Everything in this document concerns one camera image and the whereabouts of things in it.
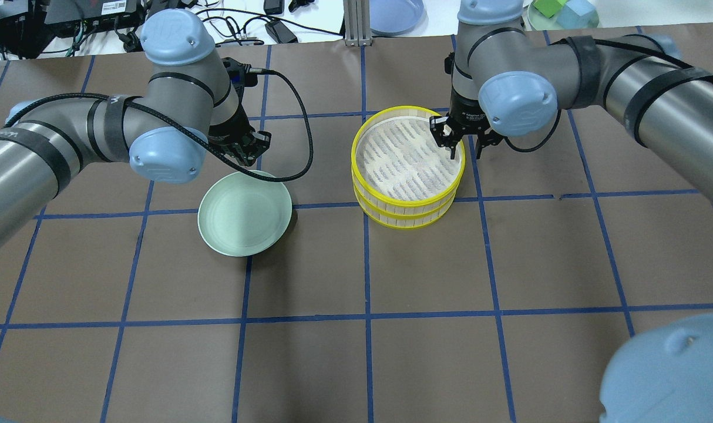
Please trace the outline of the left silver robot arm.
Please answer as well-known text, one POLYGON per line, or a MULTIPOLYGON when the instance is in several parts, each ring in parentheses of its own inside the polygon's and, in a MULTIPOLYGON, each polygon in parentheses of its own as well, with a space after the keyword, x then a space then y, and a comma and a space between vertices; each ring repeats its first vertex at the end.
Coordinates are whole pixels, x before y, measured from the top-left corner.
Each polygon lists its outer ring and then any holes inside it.
POLYGON ((252 166, 271 135, 241 104, 251 67, 222 58, 186 9, 149 17, 144 96, 67 93, 30 102, 0 129, 0 247, 92 163, 128 163, 145 179, 187 184, 207 153, 252 166))

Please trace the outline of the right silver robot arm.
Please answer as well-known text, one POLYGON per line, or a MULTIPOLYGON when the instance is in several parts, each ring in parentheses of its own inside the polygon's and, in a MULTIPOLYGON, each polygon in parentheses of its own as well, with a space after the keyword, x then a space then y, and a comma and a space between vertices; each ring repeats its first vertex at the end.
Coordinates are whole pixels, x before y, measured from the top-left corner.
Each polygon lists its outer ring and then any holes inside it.
POLYGON ((521 1, 462 1, 458 40, 445 61, 450 110, 430 119, 435 143, 454 153, 556 124, 563 110, 598 105, 639 145, 713 203, 713 73, 677 58, 670 38, 563 38, 534 46, 521 1))

